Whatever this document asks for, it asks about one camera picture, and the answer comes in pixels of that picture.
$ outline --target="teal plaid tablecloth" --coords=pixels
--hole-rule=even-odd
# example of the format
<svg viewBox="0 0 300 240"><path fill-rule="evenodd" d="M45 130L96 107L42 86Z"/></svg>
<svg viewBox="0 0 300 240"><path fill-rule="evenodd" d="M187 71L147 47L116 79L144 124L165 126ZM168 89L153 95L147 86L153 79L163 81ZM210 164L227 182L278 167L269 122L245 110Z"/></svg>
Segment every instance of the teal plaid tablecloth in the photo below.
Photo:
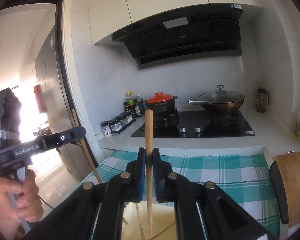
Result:
<svg viewBox="0 0 300 240"><path fill-rule="evenodd" d="M101 179L106 182L123 172L127 163L136 160L137 155L115 151L97 167ZM215 182L268 231L279 235L279 209L263 155L161 156L161 159L171 163L174 172L192 182Z"/></svg>

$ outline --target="thermos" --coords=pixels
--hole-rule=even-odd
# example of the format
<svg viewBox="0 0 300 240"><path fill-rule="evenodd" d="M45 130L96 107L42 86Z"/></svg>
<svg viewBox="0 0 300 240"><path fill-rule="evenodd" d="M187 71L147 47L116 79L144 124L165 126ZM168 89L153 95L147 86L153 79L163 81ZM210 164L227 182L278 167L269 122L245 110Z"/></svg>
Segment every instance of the thermos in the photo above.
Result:
<svg viewBox="0 0 300 240"><path fill-rule="evenodd" d="M263 88L259 87L257 89L257 112L264 113L267 105L269 105L269 93Z"/></svg>

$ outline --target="white countertop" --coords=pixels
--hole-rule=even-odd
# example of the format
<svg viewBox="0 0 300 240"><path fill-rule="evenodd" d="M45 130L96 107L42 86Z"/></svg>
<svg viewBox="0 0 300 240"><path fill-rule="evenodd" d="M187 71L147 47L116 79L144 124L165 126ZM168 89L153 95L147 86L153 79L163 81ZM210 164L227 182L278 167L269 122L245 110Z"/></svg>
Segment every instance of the white countertop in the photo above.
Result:
<svg viewBox="0 0 300 240"><path fill-rule="evenodd" d="M223 154L253 155L261 154L266 147L271 156L282 155L289 151L300 151L300 141L287 134L266 113L255 109L240 108L255 136L227 138L154 138L153 147L160 149L161 155L206 156ZM137 118L121 134L112 134L97 140L102 148L138 152L145 147L145 138L131 137L144 124L144 117Z"/></svg>

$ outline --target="pan handle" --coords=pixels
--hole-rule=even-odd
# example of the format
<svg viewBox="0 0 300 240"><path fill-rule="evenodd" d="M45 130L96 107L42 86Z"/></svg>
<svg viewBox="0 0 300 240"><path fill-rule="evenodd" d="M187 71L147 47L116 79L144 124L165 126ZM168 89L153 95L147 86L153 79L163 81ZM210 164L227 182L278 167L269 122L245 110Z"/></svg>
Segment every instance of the pan handle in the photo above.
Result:
<svg viewBox="0 0 300 240"><path fill-rule="evenodd" d="M197 105L197 106L201 106L201 105L205 105L205 104L213 105L209 101L205 101L205 100L189 100L188 104Z"/></svg>

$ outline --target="floor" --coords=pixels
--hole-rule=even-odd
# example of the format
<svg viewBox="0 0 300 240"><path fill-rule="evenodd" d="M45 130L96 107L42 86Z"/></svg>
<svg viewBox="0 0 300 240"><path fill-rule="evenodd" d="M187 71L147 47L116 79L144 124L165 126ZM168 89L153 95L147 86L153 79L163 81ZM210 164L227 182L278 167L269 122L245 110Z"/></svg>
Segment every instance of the floor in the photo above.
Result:
<svg viewBox="0 0 300 240"><path fill-rule="evenodd" d="M80 181L61 163L54 170L45 174L43 178L36 179L36 183L39 187L39 195L49 205L55 207L76 189ZM45 217L51 212L51 208L44 203L42 203L42 207L43 217Z"/></svg>
<svg viewBox="0 0 300 240"><path fill-rule="evenodd" d="M34 155L29 169L36 173L39 195L52 207L64 200L80 183L62 163L56 149ZM45 203L43 217L51 211Z"/></svg>

